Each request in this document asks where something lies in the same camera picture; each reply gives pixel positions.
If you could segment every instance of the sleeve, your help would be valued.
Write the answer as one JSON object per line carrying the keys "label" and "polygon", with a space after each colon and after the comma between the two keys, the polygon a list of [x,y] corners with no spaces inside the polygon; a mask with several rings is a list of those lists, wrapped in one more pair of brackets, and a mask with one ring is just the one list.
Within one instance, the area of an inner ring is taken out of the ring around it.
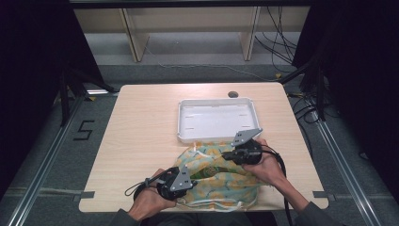
{"label": "sleeve", "polygon": [[317,207],[313,202],[299,214],[295,219],[298,226],[342,226],[342,224],[331,218],[326,212]]}
{"label": "sleeve", "polygon": [[112,218],[112,221],[108,224],[109,226],[138,226],[139,221],[136,221],[130,217],[126,211],[120,209],[118,213]]}

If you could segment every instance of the light wood tabletop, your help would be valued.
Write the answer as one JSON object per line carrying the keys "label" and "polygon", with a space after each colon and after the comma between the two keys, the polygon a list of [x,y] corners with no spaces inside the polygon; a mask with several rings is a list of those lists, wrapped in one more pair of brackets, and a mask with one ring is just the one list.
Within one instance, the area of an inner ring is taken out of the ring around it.
{"label": "light wood tabletop", "polygon": [[[210,83],[122,87],[85,188],[84,194],[94,192],[94,196],[82,199],[79,209],[86,213],[129,210],[133,198],[124,191],[156,170],[172,167],[189,146],[177,136],[179,102],[229,98],[230,91],[253,101],[263,128],[260,137],[280,153],[293,186],[307,200],[327,208],[327,199],[313,197],[313,191],[324,189],[282,85]],[[284,209],[283,197],[274,187],[261,186],[256,205],[248,211],[278,209]]]}

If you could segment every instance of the white container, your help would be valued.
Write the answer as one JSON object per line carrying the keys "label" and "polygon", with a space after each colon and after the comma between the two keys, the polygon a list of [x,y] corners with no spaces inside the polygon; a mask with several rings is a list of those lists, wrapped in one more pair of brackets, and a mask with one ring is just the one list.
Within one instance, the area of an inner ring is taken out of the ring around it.
{"label": "white container", "polygon": [[238,131],[260,128],[249,98],[182,100],[178,138],[183,143],[230,142]]}

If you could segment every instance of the patterned fabric bag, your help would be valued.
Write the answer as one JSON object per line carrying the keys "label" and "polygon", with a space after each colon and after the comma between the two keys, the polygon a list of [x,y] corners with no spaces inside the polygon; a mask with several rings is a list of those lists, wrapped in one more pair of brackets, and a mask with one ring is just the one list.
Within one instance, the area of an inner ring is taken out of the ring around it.
{"label": "patterned fabric bag", "polygon": [[174,167],[186,165],[192,180],[198,184],[178,199],[181,208],[230,212],[248,209],[257,201],[258,186],[264,186],[256,177],[226,161],[221,154],[233,147],[226,143],[196,143],[185,150]]}

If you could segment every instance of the person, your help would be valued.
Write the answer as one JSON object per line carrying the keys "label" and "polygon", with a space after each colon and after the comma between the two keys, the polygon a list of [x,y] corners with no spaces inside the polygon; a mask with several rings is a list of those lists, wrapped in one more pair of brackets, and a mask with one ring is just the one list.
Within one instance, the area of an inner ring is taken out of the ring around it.
{"label": "person", "polygon": [[[262,145],[263,149],[269,151],[265,139],[259,138],[257,141]],[[338,226],[340,222],[331,218],[327,213],[318,208],[313,202],[307,201],[285,178],[276,158],[270,153],[263,153],[261,161],[257,165],[242,165],[243,169],[253,173],[260,181],[274,186],[293,206],[298,213],[295,219],[296,225],[299,226]],[[159,169],[154,175],[162,172]],[[136,226],[140,225],[140,221],[150,218],[150,225],[173,225],[173,226],[190,226],[190,225],[251,225],[250,221],[242,212],[218,213],[221,215],[230,215],[228,218],[216,218],[212,213],[202,213],[195,216],[197,220],[193,220],[195,214],[168,213],[158,214],[164,209],[174,207],[176,201],[168,201],[162,198],[156,188],[145,188],[137,196],[132,208],[125,212],[120,209],[113,217],[109,225],[112,226]]]}

